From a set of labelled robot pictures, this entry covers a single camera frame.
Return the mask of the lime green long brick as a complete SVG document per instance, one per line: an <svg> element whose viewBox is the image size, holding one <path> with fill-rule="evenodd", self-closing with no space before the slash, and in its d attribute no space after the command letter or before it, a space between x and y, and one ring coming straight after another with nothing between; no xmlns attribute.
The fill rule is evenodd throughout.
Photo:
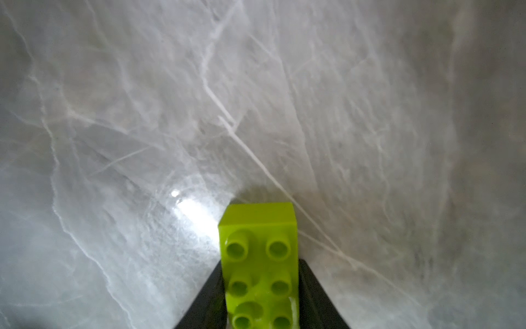
<svg viewBox="0 0 526 329"><path fill-rule="evenodd" d="M291 203L231 204L218 225L233 328L299 328L299 245Z"/></svg>

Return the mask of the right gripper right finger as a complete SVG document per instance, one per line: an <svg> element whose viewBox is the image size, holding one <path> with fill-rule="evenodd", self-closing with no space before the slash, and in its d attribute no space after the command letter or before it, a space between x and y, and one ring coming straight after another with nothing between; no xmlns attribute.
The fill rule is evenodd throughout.
<svg viewBox="0 0 526 329"><path fill-rule="evenodd" d="M299 327L350 329L304 259L299 259Z"/></svg>

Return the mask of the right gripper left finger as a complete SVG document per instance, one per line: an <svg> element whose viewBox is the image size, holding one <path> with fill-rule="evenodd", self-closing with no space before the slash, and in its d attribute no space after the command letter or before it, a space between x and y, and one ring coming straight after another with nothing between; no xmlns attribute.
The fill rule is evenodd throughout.
<svg viewBox="0 0 526 329"><path fill-rule="evenodd" d="M225 284L221 262L218 262L175 329L225 329L226 327Z"/></svg>

